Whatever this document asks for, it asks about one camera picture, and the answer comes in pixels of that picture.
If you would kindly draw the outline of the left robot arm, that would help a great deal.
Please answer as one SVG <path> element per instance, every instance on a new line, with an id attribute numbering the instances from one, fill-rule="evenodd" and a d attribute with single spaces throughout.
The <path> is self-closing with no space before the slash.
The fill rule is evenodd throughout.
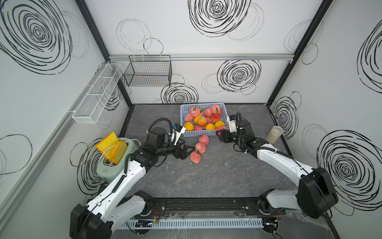
<path id="1" fill-rule="evenodd" d="M 138 191 L 126 202 L 123 198 L 157 164 L 159 157 L 171 154 L 177 159 L 186 159 L 195 150 L 181 139 L 185 131 L 185 127 L 175 124 L 166 141 L 164 128 L 151 127 L 144 144 L 133 153 L 125 154 L 125 166 L 119 175 L 87 205 L 78 204 L 72 210 L 70 238 L 109 239 L 129 219 L 149 214 L 152 197 L 147 193 Z"/>

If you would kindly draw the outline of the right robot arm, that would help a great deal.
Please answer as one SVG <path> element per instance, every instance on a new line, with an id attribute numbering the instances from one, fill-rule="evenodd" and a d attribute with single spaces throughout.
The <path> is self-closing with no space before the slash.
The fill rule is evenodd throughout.
<path id="1" fill-rule="evenodd" d="M 234 118 L 228 129 L 216 129 L 215 134 L 221 142 L 238 146 L 239 152 L 268 163 L 298 187 L 296 190 L 269 189 L 261 194 L 258 207 L 264 215 L 285 208 L 301 210 L 317 219 L 339 202 L 327 170 L 303 164 L 279 151 L 265 139 L 255 137 L 247 120 Z"/>

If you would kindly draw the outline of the pink peach with leaf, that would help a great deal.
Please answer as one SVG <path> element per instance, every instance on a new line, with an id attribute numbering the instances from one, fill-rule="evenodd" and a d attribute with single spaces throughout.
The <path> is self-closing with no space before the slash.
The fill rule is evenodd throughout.
<path id="1" fill-rule="evenodd" d="M 190 108 L 190 114 L 193 116 L 193 117 L 196 117 L 200 114 L 200 110 L 197 106 L 193 106 Z"/>

